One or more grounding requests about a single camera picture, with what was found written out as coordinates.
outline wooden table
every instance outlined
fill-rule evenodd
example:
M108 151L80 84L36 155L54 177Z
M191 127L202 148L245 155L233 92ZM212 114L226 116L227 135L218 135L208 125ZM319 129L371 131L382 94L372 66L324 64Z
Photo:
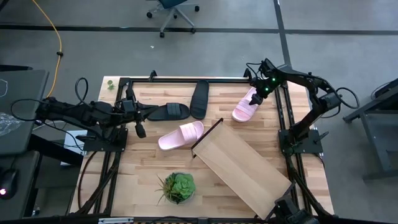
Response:
M107 82L112 80L118 86L120 77L104 77L99 93L99 100L113 104L115 90L108 90ZM194 83L135 83L133 90L137 99L144 104L164 105L166 103L183 103L189 106L195 89ZM287 176L285 159L280 153L277 131L280 129L274 94L264 100L252 119L238 123L231 119L232 110L239 100L248 92L247 84L211 83L206 118L202 121L207 131L220 118L232 127L253 149L267 159L279 172ZM310 110L307 93L304 87L289 83L290 99L294 118L300 121ZM282 95L282 106L285 102ZM252 218L254 212L198 157L192 159L190 146L187 145L171 151L161 151L157 140L178 128L178 126L195 121L189 117L182 121L146 121L144 124L147 137L140 139L134 130L134 123L127 124L129 136L127 146L122 153L118 180L114 193L112 216L129 217L221 217ZM97 153L88 165L83 177L81 201L84 203L98 185L104 153ZM325 171L319 158L303 154L303 165L307 185L314 196L333 213ZM174 205L161 200L159 179L166 178L175 171L191 173L197 185L194 198L184 205ZM106 204L108 190L104 191L103 203ZM302 194L298 190L302 203ZM73 198L71 212L77 210L77 194Z

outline black slipper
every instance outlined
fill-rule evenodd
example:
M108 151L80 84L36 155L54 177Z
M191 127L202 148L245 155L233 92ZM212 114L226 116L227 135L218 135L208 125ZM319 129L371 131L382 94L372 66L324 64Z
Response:
M189 108L181 103L166 103L148 116L149 121L178 121L189 117Z
M206 80L200 80L197 83L191 99L191 115L196 119L204 119L206 116L207 103L209 101L209 83Z

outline pink slide sandal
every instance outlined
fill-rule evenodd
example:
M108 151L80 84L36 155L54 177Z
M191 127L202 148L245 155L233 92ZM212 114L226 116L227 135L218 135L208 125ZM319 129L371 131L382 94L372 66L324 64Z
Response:
M252 87L244 98L236 105L232 111L232 118L238 122L249 121L259 105L249 105L251 96L256 93L256 88Z
M205 128L200 121L181 125L172 133L162 136L158 141L159 147L166 151L193 143L201 137L204 130Z

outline plant pot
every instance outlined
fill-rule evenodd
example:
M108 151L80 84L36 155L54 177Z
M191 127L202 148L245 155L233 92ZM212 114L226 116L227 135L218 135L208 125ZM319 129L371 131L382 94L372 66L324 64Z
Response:
M184 172L174 172L174 174L187 174L187 173L184 173ZM189 196L187 199L185 199L185 200L179 202L178 205L183 204L183 203L187 203L187 202L191 201L191 199L193 198L194 194L195 194L195 192L192 192L191 196ZM171 200L170 198L168 198L168 197L165 197L165 198L166 198L169 202L171 202L171 203L173 203L173 204L177 204L176 202L174 202L174 201Z

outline gray floor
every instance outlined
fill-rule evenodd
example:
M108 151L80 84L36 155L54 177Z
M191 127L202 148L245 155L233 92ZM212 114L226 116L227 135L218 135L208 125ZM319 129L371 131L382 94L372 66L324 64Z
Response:
M271 0L204 0L201 11L186 9L198 28L276 29ZM159 27L165 14L145 16L154 3L144 0L41 0L54 23L63 26ZM398 1L280 0L286 29L398 30ZM0 12L0 23L47 25L35 6L13 0ZM180 19L172 27L186 27ZM62 59L54 96L76 103L74 83L86 77L89 100L96 100L105 75L210 75L240 77L246 62L265 57L284 62L279 34L186 32L60 32ZM53 74L58 42L52 31L0 30L0 63L29 65ZM335 88L354 90L362 104L379 85L397 78L398 35L287 35L292 66L326 78ZM346 93L349 102L353 99ZM379 169L359 121L319 120L326 176L335 213L345 218L398 222L398 179L365 183L362 176Z

